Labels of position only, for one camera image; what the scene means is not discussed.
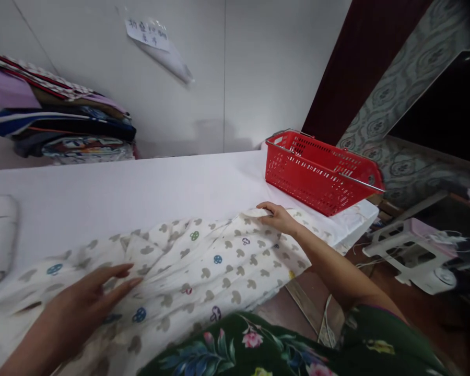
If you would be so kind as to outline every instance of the green floral clothing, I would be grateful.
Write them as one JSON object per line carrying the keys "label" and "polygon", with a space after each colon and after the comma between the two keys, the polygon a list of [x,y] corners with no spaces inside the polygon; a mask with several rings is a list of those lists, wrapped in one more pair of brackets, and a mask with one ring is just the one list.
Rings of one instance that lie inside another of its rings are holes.
{"label": "green floral clothing", "polygon": [[393,314],[367,305],[350,311],[336,349],[259,316],[233,314],[164,351],[138,373],[166,374],[450,375],[424,338]]}

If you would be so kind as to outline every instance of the wooden door frame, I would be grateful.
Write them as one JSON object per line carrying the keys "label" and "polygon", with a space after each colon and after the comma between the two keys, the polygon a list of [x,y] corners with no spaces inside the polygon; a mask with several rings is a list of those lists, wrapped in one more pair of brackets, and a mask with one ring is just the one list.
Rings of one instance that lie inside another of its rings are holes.
{"label": "wooden door frame", "polygon": [[303,132],[336,145],[432,0],[352,0]]}

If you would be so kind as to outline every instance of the white table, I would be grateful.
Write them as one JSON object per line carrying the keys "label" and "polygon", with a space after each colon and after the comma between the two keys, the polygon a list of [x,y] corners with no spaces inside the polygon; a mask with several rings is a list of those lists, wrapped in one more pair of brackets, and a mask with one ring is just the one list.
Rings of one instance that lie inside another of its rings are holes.
{"label": "white table", "polygon": [[[353,245],[378,214],[364,200],[355,210],[325,218],[267,184],[265,167],[266,151],[260,150],[0,170],[0,194],[12,195],[19,203],[9,277],[92,239],[178,218],[231,218],[262,201],[300,207],[334,225],[342,238],[339,251]],[[359,215],[365,220],[353,220]]]}

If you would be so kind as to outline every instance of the patterned wallpaper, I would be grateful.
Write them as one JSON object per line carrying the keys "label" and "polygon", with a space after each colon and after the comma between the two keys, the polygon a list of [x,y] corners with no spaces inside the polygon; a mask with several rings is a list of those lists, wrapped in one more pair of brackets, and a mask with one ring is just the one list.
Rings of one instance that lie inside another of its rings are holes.
{"label": "patterned wallpaper", "polygon": [[463,168],[383,139],[463,49],[470,49],[467,2],[435,0],[338,143],[378,163],[387,189],[385,198],[396,205],[407,208],[430,196],[440,179],[470,187],[470,172]]}

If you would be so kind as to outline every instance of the basket handle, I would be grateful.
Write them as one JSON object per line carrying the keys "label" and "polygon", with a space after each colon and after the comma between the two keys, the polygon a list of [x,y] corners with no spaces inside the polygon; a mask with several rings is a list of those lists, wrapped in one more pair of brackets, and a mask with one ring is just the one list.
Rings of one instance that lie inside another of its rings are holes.
{"label": "basket handle", "polygon": [[301,133],[302,135],[305,135],[305,136],[307,136],[307,137],[315,138],[315,136],[309,135],[308,133],[305,133],[305,132],[302,132],[302,131],[296,131],[296,130],[294,130],[294,129],[292,129],[292,128],[287,128],[286,130],[275,132],[273,135],[271,135],[270,137],[268,137],[268,138],[265,140],[265,142],[266,142],[267,144],[276,146],[276,147],[282,149],[283,151],[286,151],[286,152],[288,152],[288,153],[294,154],[294,151],[288,150],[288,149],[286,149],[286,148],[284,148],[284,147],[282,147],[282,146],[279,146],[279,145],[277,145],[277,144],[275,144],[275,143],[273,143],[273,142],[270,141],[270,138],[275,137],[276,135],[279,135],[280,133],[285,133],[285,132],[288,132],[288,131],[292,131],[292,132],[295,132],[295,133]]}
{"label": "basket handle", "polygon": [[351,177],[349,177],[348,175],[342,174],[341,172],[340,172],[338,175],[342,176],[343,178],[347,178],[347,179],[356,181],[357,183],[360,183],[360,184],[365,185],[365,186],[367,186],[367,187],[369,187],[369,188],[372,188],[372,189],[374,189],[374,190],[377,190],[378,192],[381,192],[381,193],[385,193],[385,192],[386,192],[385,190],[383,190],[383,189],[381,189],[381,188],[378,188],[378,187],[376,187],[376,186],[374,186],[374,185],[371,185],[371,184],[368,184],[368,183],[364,183],[363,181],[360,181],[360,180],[351,178]]}
{"label": "basket handle", "polygon": [[[344,148],[343,150],[346,151],[346,152],[355,154],[355,155],[357,155],[357,156],[359,156],[359,157],[366,158],[366,157],[364,157],[362,154],[358,154],[358,153],[356,153],[356,152],[354,152],[354,151],[348,150],[347,148]],[[345,177],[345,178],[349,178],[349,179],[351,179],[351,180],[355,180],[356,182],[358,182],[358,183],[360,183],[360,184],[363,184],[363,185],[365,185],[365,186],[368,186],[369,188],[375,189],[375,190],[377,190],[378,192],[381,192],[381,193],[385,193],[385,192],[386,192],[385,190],[383,190],[383,189],[381,189],[381,188],[378,188],[378,187],[375,187],[375,186],[373,186],[373,185],[370,185],[370,184],[361,182],[360,180],[351,178],[351,177],[349,177],[349,176],[347,176],[347,175],[344,175],[344,174],[342,174],[342,173],[340,173],[340,175],[343,176],[343,177]]]}

